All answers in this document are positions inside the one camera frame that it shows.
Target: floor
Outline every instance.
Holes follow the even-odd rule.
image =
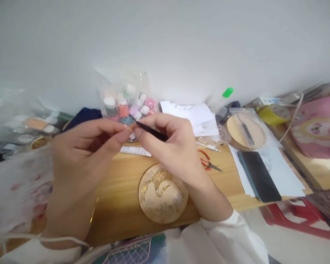
[[[269,255],[281,264],[330,264],[330,240],[280,226],[269,226],[258,208],[244,211],[241,215],[265,242]],[[290,213],[286,217],[295,222],[302,221]],[[329,230],[325,222],[318,222],[314,227]]]

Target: wooden table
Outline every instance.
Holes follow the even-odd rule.
[[[270,129],[278,139],[286,131],[284,124],[270,126]],[[290,134],[284,138],[281,144],[315,188],[320,190],[330,189],[330,159],[317,159],[305,156]]]
[[[205,149],[211,157],[211,162],[223,170],[223,172],[211,170],[208,171],[208,174],[227,196],[234,209],[243,211],[266,205],[256,198],[245,195],[228,146],[222,146],[220,150],[221,152],[214,152]],[[92,227],[87,237],[88,243],[93,246],[102,245],[191,224],[199,220],[198,211],[190,197],[182,216],[171,224],[157,224],[145,216],[138,202],[138,185],[144,172],[155,164],[158,164],[158,161],[153,157],[124,153],[118,153],[115,156],[107,176],[98,189],[99,199],[95,207]],[[296,169],[294,167],[292,169],[305,186],[305,194],[312,193]]]

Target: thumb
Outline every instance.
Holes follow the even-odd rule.
[[[125,129],[108,139],[92,156],[91,160],[94,165],[101,162],[108,166],[113,157],[120,151],[123,144],[129,139],[132,131]]]
[[[166,150],[166,143],[157,139],[151,133],[135,127],[135,135],[142,147],[145,148],[150,154],[159,159],[160,155]]]

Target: smartphone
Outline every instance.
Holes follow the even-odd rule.
[[[237,155],[257,198],[266,203],[281,201],[281,195],[259,153],[238,151]]]

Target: hand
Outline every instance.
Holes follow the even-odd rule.
[[[112,158],[131,132],[123,124],[98,119],[54,138],[51,143],[54,185],[43,237],[86,238],[96,202],[96,187],[107,176]],[[42,244],[53,249],[76,246],[69,241]]]
[[[166,142],[162,142],[143,129],[134,128],[142,147],[149,151],[168,172],[187,184],[195,180],[197,175],[206,175],[198,156],[192,125],[187,119],[156,114],[141,119],[140,122],[156,127],[169,137]]]
[[[54,189],[83,196],[95,188],[131,133],[123,124],[98,119],[56,136],[51,144]]]

